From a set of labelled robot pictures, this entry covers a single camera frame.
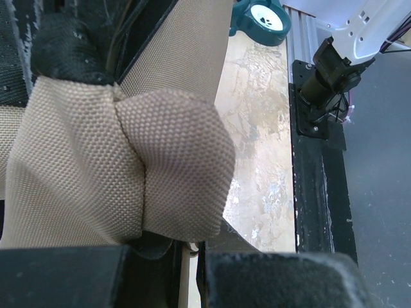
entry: beige tabletop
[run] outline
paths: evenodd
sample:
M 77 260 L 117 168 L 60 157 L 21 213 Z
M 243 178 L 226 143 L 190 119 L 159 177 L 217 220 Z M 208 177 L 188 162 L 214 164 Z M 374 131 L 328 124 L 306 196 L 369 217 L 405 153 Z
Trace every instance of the beige tabletop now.
M 224 218 L 264 252 L 294 252 L 290 113 L 285 42 L 266 47 L 229 39 L 215 105 L 236 145 L 236 172 Z M 188 307 L 200 307 L 190 262 Z

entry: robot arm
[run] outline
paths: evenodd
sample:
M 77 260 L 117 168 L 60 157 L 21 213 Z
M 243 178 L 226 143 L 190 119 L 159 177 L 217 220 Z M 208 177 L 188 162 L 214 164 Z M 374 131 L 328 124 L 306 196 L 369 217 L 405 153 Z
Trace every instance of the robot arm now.
M 302 85 L 302 100 L 325 108 L 337 94 L 357 86 L 387 37 L 411 11 L 409 0 L 368 0 L 314 55 L 315 73 Z

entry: beige fabric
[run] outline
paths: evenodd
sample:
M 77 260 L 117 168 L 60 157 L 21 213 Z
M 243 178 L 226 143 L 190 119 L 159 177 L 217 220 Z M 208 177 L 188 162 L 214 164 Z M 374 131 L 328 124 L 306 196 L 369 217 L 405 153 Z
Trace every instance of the beige fabric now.
M 139 97 L 40 78 L 10 155 L 0 248 L 218 233 L 234 150 L 205 99 L 216 95 L 231 8 L 180 0 L 121 84 Z M 15 119 L 8 132 L 0 123 L 0 189 L 21 116 L 0 108 L 0 121 Z
M 172 88 L 214 101 L 231 10 L 232 0 L 179 0 L 121 84 L 125 94 Z
M 123 95 L 37 80 L 8 161 L 2 248 L 218 233 L 234 146 L 214 105 L 181 90 Z
M 0 106 L 0 200 L 4 200 L 6 190 L 7 158 L 17 135 L 24 109 Z

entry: white plastic housing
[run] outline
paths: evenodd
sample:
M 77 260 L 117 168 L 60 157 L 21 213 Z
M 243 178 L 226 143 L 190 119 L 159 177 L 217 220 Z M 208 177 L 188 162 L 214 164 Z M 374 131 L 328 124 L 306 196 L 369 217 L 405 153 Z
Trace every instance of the white plastic housing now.
M 333 47 L 351 65 L 368 61 L 410 11 L 411 0 L 368 0 L 333 32 Z

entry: gray floor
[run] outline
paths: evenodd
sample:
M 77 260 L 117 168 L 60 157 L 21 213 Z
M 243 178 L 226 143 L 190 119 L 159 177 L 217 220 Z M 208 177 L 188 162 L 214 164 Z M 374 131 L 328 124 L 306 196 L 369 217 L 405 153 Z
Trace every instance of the gray floor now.
M 359 266 L 377 307 L 411 305 L 410 74 L 411 53 L 378 55 L 344 128 Z

